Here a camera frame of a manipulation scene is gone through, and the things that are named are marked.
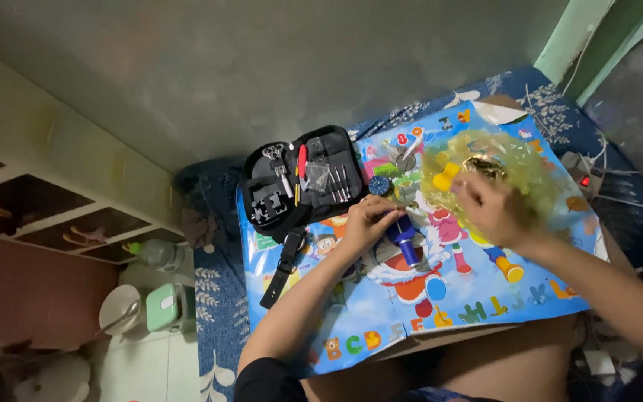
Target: blue watch face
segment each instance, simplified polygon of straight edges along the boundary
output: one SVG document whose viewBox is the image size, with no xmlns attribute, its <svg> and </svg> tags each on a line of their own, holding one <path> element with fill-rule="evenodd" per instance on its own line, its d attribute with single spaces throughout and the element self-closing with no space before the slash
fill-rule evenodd
<svg viewBox="0 0 643 402">
<path fill-rule="evenodd" d="M 391 187 L 391 182 L 383 176 L 374 176 L 369 180 L 369 191 L 374 195 L 384 195 Z"/>
</svg>

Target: plastic bottle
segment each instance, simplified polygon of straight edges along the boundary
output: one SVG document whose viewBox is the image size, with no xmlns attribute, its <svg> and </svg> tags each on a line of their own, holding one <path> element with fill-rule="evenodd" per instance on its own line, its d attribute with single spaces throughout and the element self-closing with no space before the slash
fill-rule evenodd
<svg viewBox="0 0 643 402">
<path fill-rule="evenodd" d="M 185 261 L 185 249 L 165 240 L 133 242 L 128 244 L 128 251 L 137 255 L 148 267 L 166 273 L 177 271 Z"/>
</svg>

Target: spoon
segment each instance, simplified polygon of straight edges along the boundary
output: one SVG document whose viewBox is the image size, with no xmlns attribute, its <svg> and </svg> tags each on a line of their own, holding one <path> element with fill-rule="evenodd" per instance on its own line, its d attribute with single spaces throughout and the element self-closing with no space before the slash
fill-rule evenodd
<svg viewBox="0 0 643 402">
<path fill-rule="evenodd" d="M 133 303 L 131 303 L 130 306 L 128 306 L 128 308 L 126 309 L 126 312 L 123 313 L 123 315 L 118 317 L 112 323 L 110 323 L 110 324 L 106 325 L 105 327 L 101 328 L 98 332 L 96 332 L 96 334 L 94 336 L 97 336 L 101 332 L 104 332 L 104 331 L 107 331 L 107 330 L 111 329 L 115 324 L 120 323 L 121 321 L 125 320 L 128 317 L 136 315 L 138 313 L 138 310 L 140 310 L 140 306 L 141 306 L 140 299 L 134 301 Z"/>
</svg>

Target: green container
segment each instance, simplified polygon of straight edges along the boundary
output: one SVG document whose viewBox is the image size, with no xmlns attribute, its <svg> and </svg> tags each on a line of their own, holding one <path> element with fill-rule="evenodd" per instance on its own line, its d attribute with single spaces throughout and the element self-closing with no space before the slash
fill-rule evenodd
<svg viewBox="0 0 643 402">
<path fill-rule="evenodd" d="M 148 331 L 188 332 L 195 329 L 195 289 L 167 283 L 145 300 Z"/>
</svg>

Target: blue bedsheet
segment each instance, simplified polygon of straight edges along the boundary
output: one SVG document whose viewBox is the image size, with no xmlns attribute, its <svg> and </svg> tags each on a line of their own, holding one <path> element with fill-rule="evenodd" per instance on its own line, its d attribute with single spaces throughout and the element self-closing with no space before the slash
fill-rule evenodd
<svg viewBox="0 0 643 402">
<path fill-rule="evenodd" d="M 602 151 L 594 124 L 576 106 L 568 104 L 557 87 L 532 67 L 516 68 L 449 95 L 393 110 L 379 119 L 348 127 L 349 135 L 353 140 L 368 137 L 461 100 L 495 94 L 511 96 L 526 107 L 559 157 L 566 151 L 578 151 L 592 157 Z M 634 170 L 614 145 L 610 144 L 606 153 L 607 167 Z M 602 162 L 602 158 L 598 159 L 598 165 Z M 218 393 L 231 400 L 234 376 L 230 377 L 228 370 L 237 369 L 239 353 L 249 336 L 244 266 L 234 201 L 241 164 L 242 158 L 202 162 L 184 169 L 176 177 L 179 185 L 184 184 L 181 187 L 188 192 L 195 208 L 203 215 L 213 215 L 218 226 L 213 241 L 215 251 L 208 254 L 201 249 L 195 250 L 202 401 Z M 608 174 L 600 193 L 643 204 L 643 177 Z M 643 209 L 597 198 L 592 201 L 592 207 L 632 265 L 643 266 Z M 586 377 L 581 368 L 575 368 L 575 372 Z M 611 400 L 619 385 L 606 387 L 582 379 L 569 381 L 568 387 L 573 400 Z"/>
</svg>

